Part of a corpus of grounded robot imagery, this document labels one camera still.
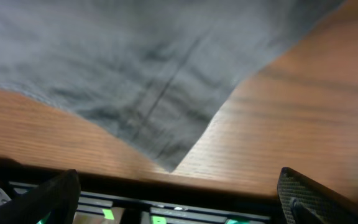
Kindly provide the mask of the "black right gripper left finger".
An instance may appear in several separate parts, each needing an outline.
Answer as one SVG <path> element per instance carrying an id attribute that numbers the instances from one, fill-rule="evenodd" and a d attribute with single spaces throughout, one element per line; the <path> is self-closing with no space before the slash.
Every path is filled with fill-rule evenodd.
<path id="1" fill-rule="evenodd" d="M 81 186 L 76 170 L 67 170 L 0 206 L 0 224 L 72 224 Z"/>

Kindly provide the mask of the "grey shorts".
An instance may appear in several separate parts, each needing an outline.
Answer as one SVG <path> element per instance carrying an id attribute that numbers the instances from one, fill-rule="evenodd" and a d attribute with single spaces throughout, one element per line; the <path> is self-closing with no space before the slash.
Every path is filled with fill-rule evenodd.
<path id="1" fill-rule="evenodd" d="M 246 76 L 340 5 L 0 1 L 0 89 L 77 114 L 173 171 Z"/>

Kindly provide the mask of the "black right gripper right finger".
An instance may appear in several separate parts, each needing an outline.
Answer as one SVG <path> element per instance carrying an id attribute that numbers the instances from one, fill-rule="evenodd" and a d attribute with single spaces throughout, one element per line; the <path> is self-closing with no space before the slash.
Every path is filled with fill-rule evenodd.
<path id="1" fill-rule="evenodd" d="M 358 205 L 292 168 L 281 169 L 277 193 L 287 223 L 358 223 Z"/>

